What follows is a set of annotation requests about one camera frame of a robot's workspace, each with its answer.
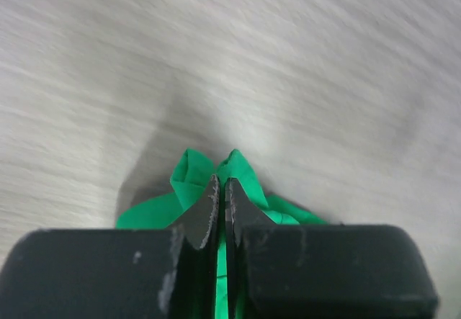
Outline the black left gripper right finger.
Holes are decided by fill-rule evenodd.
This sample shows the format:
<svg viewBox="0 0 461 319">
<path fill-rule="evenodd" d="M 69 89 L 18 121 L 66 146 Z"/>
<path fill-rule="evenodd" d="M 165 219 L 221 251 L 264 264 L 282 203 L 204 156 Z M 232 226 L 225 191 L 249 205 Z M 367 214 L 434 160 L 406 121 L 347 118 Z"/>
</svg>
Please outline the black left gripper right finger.
<svg viewBox="0 0 461 319">
<path fill-rule="evenodd" d="M 434 318 L 419 248 L 393 225 L 281 225 L 225 185 L 230 318 Z"/>
</svg>

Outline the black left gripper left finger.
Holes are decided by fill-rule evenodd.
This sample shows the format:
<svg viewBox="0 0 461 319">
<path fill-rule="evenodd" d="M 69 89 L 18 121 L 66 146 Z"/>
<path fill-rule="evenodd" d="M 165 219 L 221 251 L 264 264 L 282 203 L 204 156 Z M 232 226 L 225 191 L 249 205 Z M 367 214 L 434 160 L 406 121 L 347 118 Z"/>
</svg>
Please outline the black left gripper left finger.
<svg viewBox="0 0 461 319">
<path fill-rule="evenodd" d="M 164 229 L 35 230 L 1 270 L 3 318 L 213 318 L 220 183 Z"/>
</svg>

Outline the green t shirt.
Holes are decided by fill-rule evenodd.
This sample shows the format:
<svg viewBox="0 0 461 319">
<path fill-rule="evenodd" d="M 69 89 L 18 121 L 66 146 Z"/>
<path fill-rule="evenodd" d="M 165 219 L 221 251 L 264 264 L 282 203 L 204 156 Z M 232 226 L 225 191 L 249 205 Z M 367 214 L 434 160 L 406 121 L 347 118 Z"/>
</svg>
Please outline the green t shirt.
<svg viewBox="0 0 461 319">
<path fill-rule="evenodd" d="M 217 242 L 196 251 L 185 241 L 176 249 L 172 271 L 161 276 L 156 318 L 228 318 L 228 267 L 220 196 L 227 180 L 240 181 L 249 199 L 277 224 L 321 224 L 323 220 L 275 194 L 265 195 L 256 173 L 239 150 L 219 165 L 197 150 L 188 149 L 174 169 L 173 191 L 147 199 L 125 211 L 118 228 L 166 228 L 200 199 L 211 201 L 216 214 L 210 219 Z"/>
</svg>

